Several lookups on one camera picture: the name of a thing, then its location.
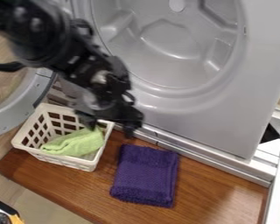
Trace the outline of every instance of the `green cloth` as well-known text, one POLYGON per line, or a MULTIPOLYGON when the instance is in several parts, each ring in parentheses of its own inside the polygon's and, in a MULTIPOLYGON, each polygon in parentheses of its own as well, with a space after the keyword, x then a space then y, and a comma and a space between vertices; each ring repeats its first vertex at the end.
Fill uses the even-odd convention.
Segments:
POLYGON ((41 146, 44 153, 80 157, 97 151, 104 144, 102 131, 96 127, 94 130, 80 129, 75 132, 60 136, 41 146))

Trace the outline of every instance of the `black wire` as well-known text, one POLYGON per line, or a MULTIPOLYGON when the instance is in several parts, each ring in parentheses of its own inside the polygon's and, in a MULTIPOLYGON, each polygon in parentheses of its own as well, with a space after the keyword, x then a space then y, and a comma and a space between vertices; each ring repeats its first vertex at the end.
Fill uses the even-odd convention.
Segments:
POLYGON ((9 63, 0 64, 0 72, 14 73, 24 67, 25 66, 22 63, 19 63, 17 61, 12 61, 9 63))

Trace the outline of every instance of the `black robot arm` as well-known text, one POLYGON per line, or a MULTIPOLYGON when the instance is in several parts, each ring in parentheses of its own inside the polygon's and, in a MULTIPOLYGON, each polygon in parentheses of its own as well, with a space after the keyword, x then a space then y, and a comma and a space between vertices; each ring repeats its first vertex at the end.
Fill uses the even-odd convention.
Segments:
POLYGON ((71 19, 51 1, 0 0, 0 34, 10 41, 19 60, 1 64, 1 71, 49 68, 83 89, 79 105, 72 107, 89 127, 97 119, 110 120, 122 124, 130 137, 142 126, 144 116, 133 107, 135 98, 128 93, 128 70, 93 43, 87 21, 71 19))

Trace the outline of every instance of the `folded purple towel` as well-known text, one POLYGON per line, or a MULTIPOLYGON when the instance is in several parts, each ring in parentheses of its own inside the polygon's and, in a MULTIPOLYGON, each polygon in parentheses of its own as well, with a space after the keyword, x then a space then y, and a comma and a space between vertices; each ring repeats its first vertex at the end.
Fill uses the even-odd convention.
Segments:
POLYGON ((124 144, 110 194, 128 202, 172 207, 178 164, 175 152, 124 144))

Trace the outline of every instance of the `wooden platform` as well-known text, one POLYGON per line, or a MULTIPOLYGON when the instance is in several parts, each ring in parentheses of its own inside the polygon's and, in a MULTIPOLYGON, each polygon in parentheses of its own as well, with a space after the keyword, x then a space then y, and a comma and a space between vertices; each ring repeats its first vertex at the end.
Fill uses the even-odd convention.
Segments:
POLYGON ((21 150, 12 150, 0 162, 7 178, 99 223, 261 223, 268 190, 223 171, 182 157, 178 170, 175 206, 172 209, 121 202, 109 196, 121 144, 155 145, 125 140, 114 131, 95 172, 38 161, 21 150))

